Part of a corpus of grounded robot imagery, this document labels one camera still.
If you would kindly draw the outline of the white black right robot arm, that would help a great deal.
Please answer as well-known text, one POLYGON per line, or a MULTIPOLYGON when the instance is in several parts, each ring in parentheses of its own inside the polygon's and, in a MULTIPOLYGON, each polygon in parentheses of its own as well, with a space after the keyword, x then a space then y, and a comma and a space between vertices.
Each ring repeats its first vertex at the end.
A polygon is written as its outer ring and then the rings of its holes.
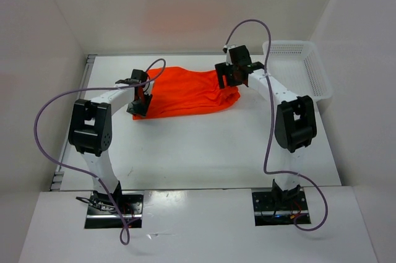
POLYGON ((245 85, 270 104, 270 134, 264 173, 272 175, 271 200, 287 208, 300 190, 299 172, 305 148, 317 135, 314 102, 299 96, 270 75, 266 63, 253 62, 246 46, 225 45, 226 61, 215 65, 220 88, 245 85))

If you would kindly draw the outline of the aluminium table edge rail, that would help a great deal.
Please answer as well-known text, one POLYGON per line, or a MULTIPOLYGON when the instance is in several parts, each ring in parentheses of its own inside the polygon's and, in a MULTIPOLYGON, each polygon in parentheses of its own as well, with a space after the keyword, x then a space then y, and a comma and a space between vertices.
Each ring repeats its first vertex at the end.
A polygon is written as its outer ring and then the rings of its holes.
MULTIPOLYGON (((96 54, 90 54, 87 56, 85 69, 79 88, 87 88, 96 56, 96 54)), ((62 148, 61 156, 59 158, 59 162, 63 165, 57 166, 52 178, 51 186, 49 187, 50 191, 59 192, 61 190, 62 181, 66 172, 66 168, 64 167, 64 165, 72 166, 72 164, 68 163, 70 154, 72 153, 72 149, 74 148, 74 144, 71 143, 73 141, 72 133, 79 128, 79 124, 82 124, 82 118, 79 118, 79 116, 85 113, 85 111, 82 110, 81 105, 81 95, 83 94, 84 93, 81 91, 76 93, 77 96, 72 107, 71 121, 67 130, 64 147, 62 148)))

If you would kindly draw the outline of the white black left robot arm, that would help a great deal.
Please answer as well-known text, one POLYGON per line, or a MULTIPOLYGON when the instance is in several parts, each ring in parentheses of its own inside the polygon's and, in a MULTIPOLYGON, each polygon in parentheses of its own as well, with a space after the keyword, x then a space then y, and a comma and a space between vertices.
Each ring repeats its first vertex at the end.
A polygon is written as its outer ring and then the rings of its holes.
POLYGON ((153 83, 147 72, 134 69, 130 78, 116 82, 114 89, 90 100, 75 101, 68 140, 93 173, 95 207, 119 212, 124 204, 121 183, 114 174, 108 149, 113 137, 112 115, 126 107, 127 113, 144 118, 153 98, 153 83))

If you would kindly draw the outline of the orange mesh shorts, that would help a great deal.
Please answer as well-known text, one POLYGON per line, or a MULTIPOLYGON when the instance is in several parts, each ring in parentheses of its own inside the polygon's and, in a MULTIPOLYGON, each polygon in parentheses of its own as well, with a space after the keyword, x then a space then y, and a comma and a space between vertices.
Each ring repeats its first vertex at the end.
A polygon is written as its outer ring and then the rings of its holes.
POLYGON ((145 119, 202 115, 223 111, 240 98, 237 87, 221 89, 215 70, 197 72, 167 67, 154 81, 145 119))

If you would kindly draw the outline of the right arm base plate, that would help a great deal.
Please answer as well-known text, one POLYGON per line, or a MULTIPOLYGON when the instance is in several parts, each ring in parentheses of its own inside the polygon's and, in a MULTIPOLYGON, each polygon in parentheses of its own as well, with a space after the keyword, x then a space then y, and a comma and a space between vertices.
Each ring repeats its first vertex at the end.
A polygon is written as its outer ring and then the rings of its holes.
POLYGON ((252 190, 252 206, 255 226, 311 224, 305 193, 300 189, 298 196, 282 205, 276 205, 270 189, 252 190))

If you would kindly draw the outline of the white plastic mesh basket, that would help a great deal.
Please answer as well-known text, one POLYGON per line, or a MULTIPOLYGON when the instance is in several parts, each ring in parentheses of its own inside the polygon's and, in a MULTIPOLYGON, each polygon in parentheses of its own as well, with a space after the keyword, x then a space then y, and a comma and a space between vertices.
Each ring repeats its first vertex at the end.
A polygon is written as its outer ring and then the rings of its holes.
POLYGON ((262 49, 269 54, 270 74, 288 89, 300 96, 309 95, 316 102, 332 97, 333 88, 314 43, 273 40, 264 42, 262 49))

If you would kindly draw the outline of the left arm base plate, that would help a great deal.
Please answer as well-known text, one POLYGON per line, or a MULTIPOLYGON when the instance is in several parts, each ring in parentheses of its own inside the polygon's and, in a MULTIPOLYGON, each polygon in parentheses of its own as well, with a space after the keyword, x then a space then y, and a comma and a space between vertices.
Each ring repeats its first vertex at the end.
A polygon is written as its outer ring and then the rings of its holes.
MULTIPOLYGON (((110 202, 95 200, 94 194, 88 197, 77 197, 77 200, 87 204, 85 229, 121 229, 123 223, 114 205, 110 202)), ((128 225, 128 228, 142 227, 142 213, 144 208, 143 191, 123 191, 119 209, 128 225)))

